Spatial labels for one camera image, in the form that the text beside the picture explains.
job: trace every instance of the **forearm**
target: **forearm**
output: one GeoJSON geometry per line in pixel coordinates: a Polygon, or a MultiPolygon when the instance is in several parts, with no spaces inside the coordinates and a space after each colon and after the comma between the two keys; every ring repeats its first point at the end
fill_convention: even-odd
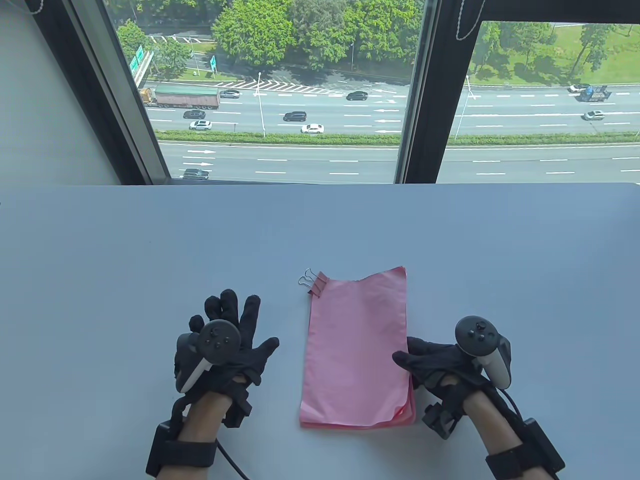
{"type": "MultiPolygon", "coordinates": [[[[518,435],[484,393],[476,392],[470,395],[463,403],[463,407],[476,426],[489,455],[522,445],[518,435]]],[[[523,473],[522,479],[552,480],[542,467],[527,470],[523,473]]]]}
{"type": "MultiPolygon", "coordinates": [[[[178,436],[182,442],[214,442],[220,424],[231,406],[231,398],[209,392],[195,403],[178,436]]],[[[157,480],[206,480],[207,469],[195,467],[163,467],[157,480]]]]}

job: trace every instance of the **pink paper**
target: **pink paper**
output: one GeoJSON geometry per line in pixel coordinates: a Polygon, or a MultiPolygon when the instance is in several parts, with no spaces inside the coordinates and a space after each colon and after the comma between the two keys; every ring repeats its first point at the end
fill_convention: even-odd
{"type": "Polygon", "coordinates": [[[311,299],[300,424],[368,429],[413,423],[410,375],[391,358],[407,348],[404,267],[358,281],[328,278],[311,299]]]}

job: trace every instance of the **truck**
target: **truck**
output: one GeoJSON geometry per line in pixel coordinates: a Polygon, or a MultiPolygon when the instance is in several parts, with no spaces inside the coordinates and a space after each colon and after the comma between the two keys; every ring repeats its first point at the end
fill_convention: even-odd
{"type": "Polygon", "coordinates": [[[588,86],[578,96],[579,102],[603,102],[611,96],[611,92],[607,92],[608,85],[602,85],[598,88],[588,86]]]}
{"type": "Polygon", "coordinates": [[[148,107],[217,110],[220,106],[220,91],[217,88],[158,85],[142,88],[140,98],[148,107]]]}

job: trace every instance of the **gloved hand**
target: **gloved hand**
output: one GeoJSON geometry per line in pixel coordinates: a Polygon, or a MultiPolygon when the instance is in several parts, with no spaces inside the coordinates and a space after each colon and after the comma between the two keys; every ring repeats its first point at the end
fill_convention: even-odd
{"type": "MultiPolygon", "coordinates": [[[[229,396],[233,400],[224,420],[230,428],[240,426],[242,419],[251,412],[251,405],[247,402],[247,387],[252,383],[260,385],[261,374],[264,372],[268,358],[280,345],[276,337],[265,340],[261,345],[253,348],[253,334],[258,320],[260,298],[251,295],[244,303],[242,316],[238,319],[238,300],[233,290],[225,290],[220,298],[207,298],[204,310],[209,320],[223,319],[235,325],[240,332],[240,350],[224,365],[214,365],[205,371],[198,381],[185,395],[187,403],[200,399],[206,392],[218,392],[229,396]]],[[[204,327],[204,320],[195,315],[189,321],[192,332],[199,333],[204,327]]],[[[180,370],[180,358],[176,356],[175,372],[180,370]]]]}
{"type": "Polygon", "coordinates": [[[455,376],[471,390],[480,390],[489,384],[489,380],[481,375],[482,367],[457,345],[425,342],[415,337],[408,337],[406,343],[409,353],[397,351],[393,359],[411,374],[414,388],[424,385],[443,400],[450,390],[450,385],[442,384],[447,375],[455,376]]]}

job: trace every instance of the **cargo truck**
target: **cargo truck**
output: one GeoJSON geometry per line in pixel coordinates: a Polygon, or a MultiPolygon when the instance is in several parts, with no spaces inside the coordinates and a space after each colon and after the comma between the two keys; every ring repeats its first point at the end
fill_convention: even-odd
{"type": "Polygon", "coordinates": [[[140,97],[148,107],[217,110],[220,106],[220,91],[217,88],[159,85],[141,89],[140,97]]]}

